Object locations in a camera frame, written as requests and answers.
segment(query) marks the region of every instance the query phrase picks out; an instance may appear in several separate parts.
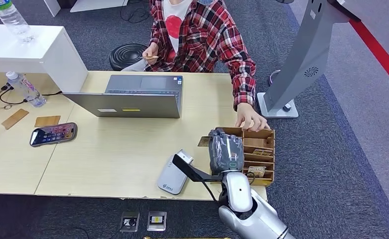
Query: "kiosk stand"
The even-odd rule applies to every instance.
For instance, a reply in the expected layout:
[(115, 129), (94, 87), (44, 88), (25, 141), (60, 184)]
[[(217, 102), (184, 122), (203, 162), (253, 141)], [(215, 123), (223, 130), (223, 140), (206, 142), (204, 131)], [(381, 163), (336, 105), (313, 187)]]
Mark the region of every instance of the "kiosk stand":
[(337, 0), (309, 0), (285, 64), (270, 76), (270, 82), (273, 83), (268, 91), (258, 93), (264, 117), (298, 117), (294, 97), (325, 72), (333, 24), (348, 22), (350, 19), (359, 21)]

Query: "white t-shirt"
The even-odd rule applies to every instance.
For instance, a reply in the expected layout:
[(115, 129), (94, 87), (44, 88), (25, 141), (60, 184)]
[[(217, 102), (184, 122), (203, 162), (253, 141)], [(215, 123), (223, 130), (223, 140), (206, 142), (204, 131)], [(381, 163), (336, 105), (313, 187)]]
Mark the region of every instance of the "white t-shirt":
[(185, 18), (188, 7), (192, 2), (192, 0), (182, 0), (179, 4), (172, 5), (169, 0), (163, 1), (163, 15), (165, 18), (166, 30), (168, 31), (169, 39), (171, 40), (175, 54), (178, 52), (180, 27)]

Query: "card reader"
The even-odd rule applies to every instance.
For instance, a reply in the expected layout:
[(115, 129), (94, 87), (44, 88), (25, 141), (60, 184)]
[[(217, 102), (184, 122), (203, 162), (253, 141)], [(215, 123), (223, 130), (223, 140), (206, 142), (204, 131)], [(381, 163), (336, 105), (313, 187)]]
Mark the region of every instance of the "card reader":
[[(193, 161), (193, 157), (187, 154), (183, 149), (177, 154), (188, 164)], [(187, 180), (187, 175), (181, 172), (181, 170), (172, 163), (173, 158), (174, 154), (170, 156), (165, 164), (165, 167), (157, 180), (157, 186), (168, 193), (177, 195), (181, 192), (185, 181)]]

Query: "laptop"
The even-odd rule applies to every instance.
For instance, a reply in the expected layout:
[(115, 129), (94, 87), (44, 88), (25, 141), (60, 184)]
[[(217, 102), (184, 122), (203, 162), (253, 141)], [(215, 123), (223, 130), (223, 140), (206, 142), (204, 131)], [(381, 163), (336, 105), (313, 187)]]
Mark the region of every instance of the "laptop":
[(105, 93), (64, 93), (98, 117), (180, 118), (182, 76), (111, 75)]

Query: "robotic hand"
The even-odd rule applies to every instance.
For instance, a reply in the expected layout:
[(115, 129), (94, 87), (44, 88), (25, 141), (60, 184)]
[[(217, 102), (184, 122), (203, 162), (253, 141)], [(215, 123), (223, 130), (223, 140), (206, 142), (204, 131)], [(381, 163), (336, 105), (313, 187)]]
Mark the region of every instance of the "robotic hand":
[[(178, 154), (174, 155), (173, 164), (193, 182), (221, 182), (219, 217), (241, 238), (294, 239), (275, 209), (250, 188), (247, 176), (241, 172), (244, 164), (242, 140), (221, 129), (212, 130), (209, 135), (212, 137), (209, 153), (213, 175), (187, 164)], [(240, 219), (240, 215), (250, 211), (250, 216)]]

